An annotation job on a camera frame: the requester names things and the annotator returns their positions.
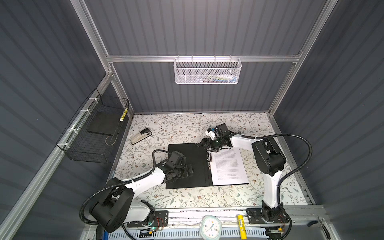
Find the printed paper sheet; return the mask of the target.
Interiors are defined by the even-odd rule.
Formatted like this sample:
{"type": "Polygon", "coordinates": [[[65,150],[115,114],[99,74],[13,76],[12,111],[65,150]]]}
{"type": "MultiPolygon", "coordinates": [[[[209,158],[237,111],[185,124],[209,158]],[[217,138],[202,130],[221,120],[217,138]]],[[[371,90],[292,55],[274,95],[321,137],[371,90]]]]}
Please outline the printed paper sheet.
{"type": "Polygon", "coordinates": [[[249,184],[239,148],[209,152],[212,182],[214,186],[249,184]]]}

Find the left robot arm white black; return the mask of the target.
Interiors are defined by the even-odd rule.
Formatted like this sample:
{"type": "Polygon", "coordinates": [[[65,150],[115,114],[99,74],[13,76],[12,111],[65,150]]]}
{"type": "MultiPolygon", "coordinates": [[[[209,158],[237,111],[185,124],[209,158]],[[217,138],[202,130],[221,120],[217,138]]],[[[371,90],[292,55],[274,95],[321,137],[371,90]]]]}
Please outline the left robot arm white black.
{"type": "Polygon", "coordinates": [[[136,223],[151,226],[156,218],[156,209],[138,196],[152,187],[172,183],[193,175],[192,165],[180,152],[168,152],[165,160],[156,162],[152,152],[152,168],[134,178],[110,179],[106,186],[91,195],[82,204],[79,216],[88,225],[96,225],[112,233],[120,226],[136,223]]]}

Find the beige black clip folder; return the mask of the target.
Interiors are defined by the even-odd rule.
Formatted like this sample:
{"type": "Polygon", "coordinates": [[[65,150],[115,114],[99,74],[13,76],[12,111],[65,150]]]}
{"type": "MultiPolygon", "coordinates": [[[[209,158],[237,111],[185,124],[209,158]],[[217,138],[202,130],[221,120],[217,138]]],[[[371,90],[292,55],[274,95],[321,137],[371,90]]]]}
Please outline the beige black clip folder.
{"type": "Polygon", "coordinates": [[[168,190],[249,184],[239,148],[214,153],[190,143],[169,145],[169,151],[183,154],[186,166],[182,177],[166,183],[168,190]]]}

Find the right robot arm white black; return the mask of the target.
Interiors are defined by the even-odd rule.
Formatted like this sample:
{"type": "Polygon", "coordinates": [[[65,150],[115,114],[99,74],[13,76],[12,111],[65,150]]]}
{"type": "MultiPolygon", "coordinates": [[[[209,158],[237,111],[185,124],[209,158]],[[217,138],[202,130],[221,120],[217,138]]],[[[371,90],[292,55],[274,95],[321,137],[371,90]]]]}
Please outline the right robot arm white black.
{"type": "Polygon", "coordinates": [[[278,182],[287,160],[275,139],[245,136],[241,132],[230,131],[226,124],[207,129],[205,135],[199,146],[208,151],[217,153],[224,149],[240,148],[254,154],[257,167],[264,174],[261,217],[264,222],[273,223],[282,216],[284,211],[280,204],[278,182]]]}

